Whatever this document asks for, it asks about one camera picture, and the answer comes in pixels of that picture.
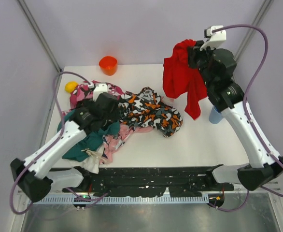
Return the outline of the red cloth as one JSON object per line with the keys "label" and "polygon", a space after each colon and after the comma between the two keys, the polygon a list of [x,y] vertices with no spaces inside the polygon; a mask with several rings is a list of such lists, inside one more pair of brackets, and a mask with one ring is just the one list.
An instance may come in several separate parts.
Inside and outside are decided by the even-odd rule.
{"label": "red cloth", "polygon": [[195,46],[196,43],[194,40],[186,39],[176,44],[172,56],[165,58],[163,63],[163,90],[165,95],[176,99],[187,93],[185,112],[193,120],[201,114],[199,101],[207,97],[207,88],[198,69],[192,69],[188,65],[187,49]]}

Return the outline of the orange black camouflage cloth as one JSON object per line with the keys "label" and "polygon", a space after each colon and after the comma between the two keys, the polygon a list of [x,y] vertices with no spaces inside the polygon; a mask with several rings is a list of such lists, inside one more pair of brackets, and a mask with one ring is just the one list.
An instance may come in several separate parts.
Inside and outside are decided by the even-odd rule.
{"label": "orange black camouflage cloth", "polygon": [[162,100],[150,87],[144,87],[139,93],[127,91],[119,97],[120,121],[129,127],[151,127],[164,137],[171,137],[181,128],[183,118],[177,109]]}

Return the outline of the pink camouflage garment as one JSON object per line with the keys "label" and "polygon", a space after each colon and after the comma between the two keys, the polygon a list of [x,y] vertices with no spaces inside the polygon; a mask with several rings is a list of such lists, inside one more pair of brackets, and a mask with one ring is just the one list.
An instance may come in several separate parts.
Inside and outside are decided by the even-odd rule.
{"label": "pink camouflage garment", "polygon": [[[120,97],[120,95],[124,94],[125,92],[118,86],[111,84],[111,83],[103,83],[98,81],[92,81],[91,82],[94,87],[96,87],[99,84],[106,84],[108,88],[108,93],[115,95],[117,98]],[[84,99],[92,99],[93,98],[93,88],[89,87],[89,84],[85,81],[78,85],[74,91],[70,95],[70,107],[71,109],[76,108],[77,103],[84,100]]]}

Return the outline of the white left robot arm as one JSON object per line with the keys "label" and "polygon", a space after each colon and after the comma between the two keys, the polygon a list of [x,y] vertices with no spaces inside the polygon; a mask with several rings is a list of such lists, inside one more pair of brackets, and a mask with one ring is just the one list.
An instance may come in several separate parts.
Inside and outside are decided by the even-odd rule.
{"label": "white left robot arm", "polygon": [[37,152],[24,160],[16,158],[11,162],[14,181],[33,203],[42,200],[51,191],[78,187],[84,179],[78,169],[56,172],[51,169],[86,136],[119,118],[116,96],[103,92],[97,98],[86,101],[84,106],[74,111],[62,129]]}

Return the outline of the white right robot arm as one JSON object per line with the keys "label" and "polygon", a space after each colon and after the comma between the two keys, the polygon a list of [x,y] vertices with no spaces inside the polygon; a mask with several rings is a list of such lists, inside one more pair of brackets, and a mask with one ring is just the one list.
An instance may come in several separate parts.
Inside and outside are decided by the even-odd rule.
{"label": "white right robot arm", "polygon": [[283,172],[283,156],[274,149],[262,132],[243,99],[244,92],[232,80],[237,66],[232,52],[226,49],[204,48],[204,41],[188,47],[188,65],[196,68],[207,89],[211,104],[231,125],[240,140],[248,163],[218,165],[211,171],[217,183],[241,184],[253,191]]}

